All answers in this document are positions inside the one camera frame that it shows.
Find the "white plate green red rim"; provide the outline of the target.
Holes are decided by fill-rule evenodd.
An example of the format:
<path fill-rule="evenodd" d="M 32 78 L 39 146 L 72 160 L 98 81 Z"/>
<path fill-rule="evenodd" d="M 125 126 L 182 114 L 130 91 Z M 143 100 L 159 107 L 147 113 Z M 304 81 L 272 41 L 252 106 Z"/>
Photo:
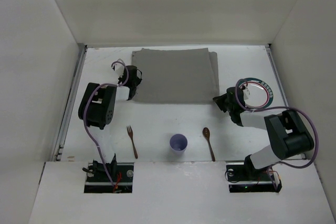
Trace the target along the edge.
<path fill-rule="evenodd" d="M 264 109 L 272 104 L 274 94 L 270 85 L 265 81 L 252 77 L 245 78 L 238 85 L 239 88 L 243 86 L 247 86 L 250 91 L 249 98 L 245 99 L 244 97 L 246 107 L 250 109 Z"/>

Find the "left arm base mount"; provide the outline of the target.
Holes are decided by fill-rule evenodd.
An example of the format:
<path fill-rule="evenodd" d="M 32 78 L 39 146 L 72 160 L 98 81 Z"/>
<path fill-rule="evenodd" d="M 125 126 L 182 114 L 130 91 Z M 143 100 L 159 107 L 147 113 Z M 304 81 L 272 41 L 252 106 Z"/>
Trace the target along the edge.
<path fill-rule="evenodd" d="M 86 194 L 129 194 L 133 189 L 134 164 L 106 163 L 107 175 L 103 164 L 98 161 L 83 167 L 86 173 L 84 193 Z"/>

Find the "lilac plastic cup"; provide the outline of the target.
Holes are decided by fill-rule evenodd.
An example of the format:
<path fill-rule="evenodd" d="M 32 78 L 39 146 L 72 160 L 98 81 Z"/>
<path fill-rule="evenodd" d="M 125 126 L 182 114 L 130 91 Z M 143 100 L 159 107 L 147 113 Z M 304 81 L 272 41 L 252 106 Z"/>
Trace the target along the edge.
<path fill-rule="evenodd" d="M 188 140 L 183 134 L 175 134 L 170 139 L 170 148 L 176 155 L 182 155 L 188 145 Z"/>

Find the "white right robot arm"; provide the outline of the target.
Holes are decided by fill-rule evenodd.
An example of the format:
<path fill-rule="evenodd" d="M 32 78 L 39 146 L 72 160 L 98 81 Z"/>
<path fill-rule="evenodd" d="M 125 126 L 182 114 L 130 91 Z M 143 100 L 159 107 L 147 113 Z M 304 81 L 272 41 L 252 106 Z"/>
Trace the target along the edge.
<path fill-rule="evenodd" d="M 319 138 L 312 120 L 301 110 L 286 106 L 250 109 L 244 100 L 244 91 L 236 86 L 226 93 L 213 98 L 224 113 L 227 112 L 233 123 L 241 127 L 265 130 L 269 145 L 245 157 L 244 169 L 249 177 L 283 160 L 314 150 L 311 160 L 303 166 L 287 163 L 287 166 L 302 169 L 310 166 L 318 153 Z"/>

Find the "grey cloth placemat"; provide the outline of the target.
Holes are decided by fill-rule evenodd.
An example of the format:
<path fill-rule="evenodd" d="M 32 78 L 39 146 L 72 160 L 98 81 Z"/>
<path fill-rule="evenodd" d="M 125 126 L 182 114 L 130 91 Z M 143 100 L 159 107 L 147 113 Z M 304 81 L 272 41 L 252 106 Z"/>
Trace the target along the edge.
<path fill-rule="evenodd" d="M 142 72 L 134 101 L 153 104 L 208 104 L 219 95 L 217 53 L 207 48 L 145 49 L 132 53 Z"/>

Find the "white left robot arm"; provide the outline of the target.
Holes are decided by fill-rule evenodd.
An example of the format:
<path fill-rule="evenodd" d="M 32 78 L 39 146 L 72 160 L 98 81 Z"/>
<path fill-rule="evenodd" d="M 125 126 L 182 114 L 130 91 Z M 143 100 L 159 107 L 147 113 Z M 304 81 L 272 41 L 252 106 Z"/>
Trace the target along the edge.
<path fill-rule="evenodd" d="M 112 177 L 115 175 L 115 161 L 107 163 L 103 156 L 99 142 L 90 133 L 89 127 L 103 130 L 111 123 L 114 107 L 117 101 L 130 101 L 136 94 L 137 87 L 142 82 L 142 71 L 133 65 L 125 66 L 120 60 L 112 63 L 114 69 L 117 64 L 121 65 L 116 84 L 88 83 L 85 93 L 80 102 L 78 117 L 83 121 L 88 136 L 94 142 L 101 158 L 103 171 Z"/>

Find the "brown wooden fork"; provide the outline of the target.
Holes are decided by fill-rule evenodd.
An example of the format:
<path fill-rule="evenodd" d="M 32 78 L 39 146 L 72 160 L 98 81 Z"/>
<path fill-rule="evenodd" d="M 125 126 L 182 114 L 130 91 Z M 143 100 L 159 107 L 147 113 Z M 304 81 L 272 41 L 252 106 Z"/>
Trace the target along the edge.
<path fill-rule="evenodd" d="M 131 140 L 131 143 L 132 143 L 134 157 L 135 157 L 135 159 L 138 159 L 139 156 L 138 156 L 137 149 L 136 149 L 134 139 L 133 139 L 133 130 L 132 130 L 132 127 L 130 125 L 127 126 L 127 133 L 128 133 L 128 136 Z"/>

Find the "brown wooden spoon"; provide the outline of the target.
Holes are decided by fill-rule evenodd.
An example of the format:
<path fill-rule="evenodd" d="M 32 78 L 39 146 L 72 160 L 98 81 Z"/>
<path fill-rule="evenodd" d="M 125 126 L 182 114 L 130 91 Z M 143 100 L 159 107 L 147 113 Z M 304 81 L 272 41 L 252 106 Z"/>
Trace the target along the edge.
<path fill-rule="evenodd" d="M 211 154 L 211 158 L 212 158 L 212 161 L 214 162 L 215 161 L 215 155 L 214 155 L 214 152 L 213 152 L 213 149 L 212 149 L 212 146 L 211 146 L 211 142 L 210 142 L 210 130 L 209 130 L 209 128 L 207 128 L 207 127 L 203 128 L 202 134 L 208 142 L 208 147 L 209 147 L 209 151 L 210 151 L 210 154 Z"/>

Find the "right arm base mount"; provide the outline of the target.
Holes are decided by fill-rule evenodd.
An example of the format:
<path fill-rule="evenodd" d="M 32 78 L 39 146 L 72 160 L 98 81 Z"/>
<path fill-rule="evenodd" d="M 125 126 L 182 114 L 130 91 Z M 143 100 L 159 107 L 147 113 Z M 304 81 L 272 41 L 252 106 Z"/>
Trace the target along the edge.
<path fill-rule="evenodd" d="M 277 171 L 265 168 L 249 175 L 243 162 L 226 163 L 225 178 L 230 193 L 279 193 L 282 181 Z"/>

